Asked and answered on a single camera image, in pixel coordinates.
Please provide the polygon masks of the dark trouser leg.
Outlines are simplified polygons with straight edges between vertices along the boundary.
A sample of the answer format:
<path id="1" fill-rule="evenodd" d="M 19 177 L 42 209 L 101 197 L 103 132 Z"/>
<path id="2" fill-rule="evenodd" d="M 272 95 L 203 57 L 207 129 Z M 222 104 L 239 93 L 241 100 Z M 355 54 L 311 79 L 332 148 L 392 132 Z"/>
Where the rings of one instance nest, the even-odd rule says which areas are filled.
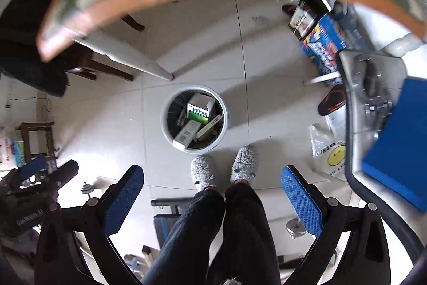
<path id="1" fill-rule="evenodd" d="M 209 249 L 218 234 L 225 202 L 215 189 L 199 191 L 170 231 L 144 284 L 205 284 Z"/>
<path id="2" fill-rule="evenodd" d="M 280 284 L 276 249 L 260 198 L 246 183 L 225 192 L 223 242 L 207 284 Z"/>

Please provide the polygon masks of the grey fluffy slipper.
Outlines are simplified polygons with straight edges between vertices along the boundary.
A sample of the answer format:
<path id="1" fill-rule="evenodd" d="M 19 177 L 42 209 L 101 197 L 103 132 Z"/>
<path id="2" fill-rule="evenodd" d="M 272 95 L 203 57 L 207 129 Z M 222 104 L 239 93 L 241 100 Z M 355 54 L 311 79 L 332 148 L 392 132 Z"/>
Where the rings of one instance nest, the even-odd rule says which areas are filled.
<path id="1" fill-rule="evenodd" d="M 230 182 L 245 180 L 249 185 L 255 181 L 258 173 L 258 152 L 252 145 L 246 145 L 238 150 L 232 165 Z"/>
<path id="2" fill-rule="evenodd" d="M 216 167 L 208 155 L 198 155 L 190 164 L 192 182 L 198 192 L 217 186 Z"/>

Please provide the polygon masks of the left dark trouser leg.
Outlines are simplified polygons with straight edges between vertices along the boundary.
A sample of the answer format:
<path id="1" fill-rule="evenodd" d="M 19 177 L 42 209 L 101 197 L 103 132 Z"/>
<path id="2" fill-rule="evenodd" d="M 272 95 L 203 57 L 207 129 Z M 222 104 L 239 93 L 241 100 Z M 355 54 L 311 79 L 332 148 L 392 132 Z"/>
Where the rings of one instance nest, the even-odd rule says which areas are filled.
<path id="1" fill-rule="evenodd" d="M 209 249 L 218 234 L 225 202 L 215 189 L 199 191 L 170 231 L 144 284 L 205 284 Z"/>

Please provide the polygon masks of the right dark trouser leg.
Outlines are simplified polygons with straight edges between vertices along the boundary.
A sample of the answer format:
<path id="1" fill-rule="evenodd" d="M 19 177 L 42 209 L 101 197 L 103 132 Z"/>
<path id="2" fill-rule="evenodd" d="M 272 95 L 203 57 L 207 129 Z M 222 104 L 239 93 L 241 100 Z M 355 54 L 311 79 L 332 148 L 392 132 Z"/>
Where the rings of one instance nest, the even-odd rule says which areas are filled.
<path id="1" fill-rule="evenodd" d="M 225 192 L 223 242 L 207 284 L 280 284 L 276 249 L 260 198 L 246 183 Z"/>

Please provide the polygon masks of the blue seat cushion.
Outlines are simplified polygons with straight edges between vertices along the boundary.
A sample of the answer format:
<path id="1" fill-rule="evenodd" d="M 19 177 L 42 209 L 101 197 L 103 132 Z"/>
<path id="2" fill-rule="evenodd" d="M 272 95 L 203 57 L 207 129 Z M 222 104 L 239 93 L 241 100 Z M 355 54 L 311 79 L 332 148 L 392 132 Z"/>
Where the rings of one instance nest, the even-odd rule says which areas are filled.
<path id="1" fill-rule="evenodd" d="M 407 78 L 362 170 L 426 211 L 426 81 Z"/>

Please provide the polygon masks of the blue printed cardboard box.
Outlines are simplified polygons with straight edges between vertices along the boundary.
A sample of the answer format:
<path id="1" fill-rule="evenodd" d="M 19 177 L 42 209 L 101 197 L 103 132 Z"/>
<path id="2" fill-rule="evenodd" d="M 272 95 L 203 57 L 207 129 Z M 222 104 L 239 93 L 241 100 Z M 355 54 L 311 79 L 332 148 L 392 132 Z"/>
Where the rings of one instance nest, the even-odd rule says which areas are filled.
<path id="1" fill-rule="evenodd" d="M 341 50 L 370 50 L 369 38 L 350 14 L 326 14 L 300 43 L 300 48 L 320 76 L 338 71 L 336 56 Z"/>

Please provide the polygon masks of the red black flip-flop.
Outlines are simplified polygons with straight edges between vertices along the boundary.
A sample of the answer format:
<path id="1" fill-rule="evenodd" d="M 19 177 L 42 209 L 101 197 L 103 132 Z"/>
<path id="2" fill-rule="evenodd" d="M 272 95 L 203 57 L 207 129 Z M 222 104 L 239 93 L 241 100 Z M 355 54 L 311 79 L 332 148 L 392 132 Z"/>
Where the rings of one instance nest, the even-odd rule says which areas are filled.
<path id="1" fill-rule="evenodd" d="M 346 104 L 346 90 L 343 84 L 335 85 L 318 104 L 318 113 L 327 116 Z"/>

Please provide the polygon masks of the black gift box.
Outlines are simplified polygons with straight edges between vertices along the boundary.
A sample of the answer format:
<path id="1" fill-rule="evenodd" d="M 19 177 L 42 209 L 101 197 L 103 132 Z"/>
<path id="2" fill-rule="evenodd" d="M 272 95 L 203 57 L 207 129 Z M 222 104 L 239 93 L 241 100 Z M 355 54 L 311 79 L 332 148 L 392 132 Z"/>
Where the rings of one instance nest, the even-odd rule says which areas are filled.
<path id="1" fill-rule="evenodd" d="M 329 9 L 322 0 L 300 0 L 288 27 L 299 41 L 303 41 L 320 18 L 328 12 Z"/>

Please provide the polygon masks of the dark wooden chair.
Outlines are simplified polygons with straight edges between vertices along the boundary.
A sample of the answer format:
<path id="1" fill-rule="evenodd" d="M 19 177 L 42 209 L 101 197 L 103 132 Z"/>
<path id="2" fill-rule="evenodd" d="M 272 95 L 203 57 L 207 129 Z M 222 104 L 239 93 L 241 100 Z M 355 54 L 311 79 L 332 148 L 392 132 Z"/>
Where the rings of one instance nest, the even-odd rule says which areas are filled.
<path id="1" fill-rule="evenodd" d="M 119 77 L 127 82 L 134 80 L 134 76 L 129 73 L 95 61 L 93 54 L 94 52 L 91 49 L 83 49 L 83 46 L 79 45 L 77 50 L 70 53 L 66 59 L 66 65 L 70 67 L 68 72 L 91 81 L 97 80 L 97 72 Z"/>

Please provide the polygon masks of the metal dumbbell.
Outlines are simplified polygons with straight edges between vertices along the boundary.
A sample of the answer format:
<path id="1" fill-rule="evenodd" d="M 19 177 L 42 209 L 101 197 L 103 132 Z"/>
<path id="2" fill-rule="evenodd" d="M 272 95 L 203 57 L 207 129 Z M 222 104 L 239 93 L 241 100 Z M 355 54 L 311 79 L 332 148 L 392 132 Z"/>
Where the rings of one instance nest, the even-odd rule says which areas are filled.
<path id="1" fill-rule="evenodd" d="M 306 233 L 306 229 L 299 218 L 292 218 L 286 223 L 287 232 L 292 239 L 302 237 Z"/>
<path id="2" fill-rule="evenodd" d="M 88 197 L 90 197 L 90 194 L 93 193 L 95 191 L 95 186 L 88 184 L 87 182 L 84 182 L 84 184 L 81 187 L 81 193 L 82 194 L 87 194 Z"/>

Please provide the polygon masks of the white green medicine box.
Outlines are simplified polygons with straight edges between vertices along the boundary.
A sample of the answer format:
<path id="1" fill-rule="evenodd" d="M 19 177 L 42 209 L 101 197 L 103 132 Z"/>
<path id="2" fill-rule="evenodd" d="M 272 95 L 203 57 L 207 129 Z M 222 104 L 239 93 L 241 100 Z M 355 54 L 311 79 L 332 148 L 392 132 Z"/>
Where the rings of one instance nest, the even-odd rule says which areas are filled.
<path id="1" fill-rule="evenodd" d="M 215 102 L 209 95 L 196 93 L 187 102 L 187 118 L 206 125 L 214 113 Z"/>

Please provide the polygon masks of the white round trash bin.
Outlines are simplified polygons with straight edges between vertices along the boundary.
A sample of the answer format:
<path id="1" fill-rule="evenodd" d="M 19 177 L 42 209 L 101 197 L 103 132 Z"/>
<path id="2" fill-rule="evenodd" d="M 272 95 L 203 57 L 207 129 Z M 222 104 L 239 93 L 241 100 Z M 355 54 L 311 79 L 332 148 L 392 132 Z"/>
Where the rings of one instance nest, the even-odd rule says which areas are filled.
<path id="1" fill-rule="evenodd" d="M 204 154 L 225 136 L 230 116 L 220 95 L 201 85 L 183 86 L 167 101 L 161 116 L 165 138 L 184 153 Z"/>

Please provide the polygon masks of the white Doctor toothpaste box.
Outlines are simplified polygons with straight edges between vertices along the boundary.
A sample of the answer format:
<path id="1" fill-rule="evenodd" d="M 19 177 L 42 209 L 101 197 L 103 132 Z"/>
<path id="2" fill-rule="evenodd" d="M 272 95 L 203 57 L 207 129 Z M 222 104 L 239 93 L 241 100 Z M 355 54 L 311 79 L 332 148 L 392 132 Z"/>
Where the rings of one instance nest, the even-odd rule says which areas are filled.
<path id="1" fill-rule="evenodd" d="M 177 150 L 185 151 L 190 143 L 194 140 L 195 135 L 202 127 L 202 124 L 189 120 L 187 124 L 182 128 L 180 133 L 175 137 L 172 142 L 172 145 L 177 148 Z"/>

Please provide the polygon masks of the white table leg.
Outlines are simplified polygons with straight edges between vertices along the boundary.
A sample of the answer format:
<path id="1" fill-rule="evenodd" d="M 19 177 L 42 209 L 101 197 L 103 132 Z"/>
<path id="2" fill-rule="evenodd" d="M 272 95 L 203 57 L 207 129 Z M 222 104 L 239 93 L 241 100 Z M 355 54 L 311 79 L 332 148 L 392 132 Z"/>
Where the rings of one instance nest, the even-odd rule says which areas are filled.
<path id="1" fill-rule="evenodd" d="M 155 61 L 149 59 L 144 53 L 137 50 L 129 43 L 114 38 L 101 29 L 97 29 L 84 38 L 74 39 L 74 41 L 94 50 L 96 53 L 107 56 L 109 59 L 119 64 L 137 69 L 166 81 L 172 81 L 175 78 L 172 73 L 165 70 Z"/>

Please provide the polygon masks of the small dark wooden stool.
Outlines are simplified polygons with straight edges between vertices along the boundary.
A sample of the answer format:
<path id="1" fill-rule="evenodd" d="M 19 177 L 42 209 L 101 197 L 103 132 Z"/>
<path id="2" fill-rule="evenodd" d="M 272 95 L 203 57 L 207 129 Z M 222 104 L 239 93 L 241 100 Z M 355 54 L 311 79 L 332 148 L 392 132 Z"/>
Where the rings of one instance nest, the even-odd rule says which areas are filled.
<path id="1" fill-rule="evenodd" d="M 28 163 L 35 157 L 42 155 L 47 161 L 56 161 L 58 156 L 54 147 L 54 122 L 23 122 L 17 128 L 20 132 L 24 159 Z"/>

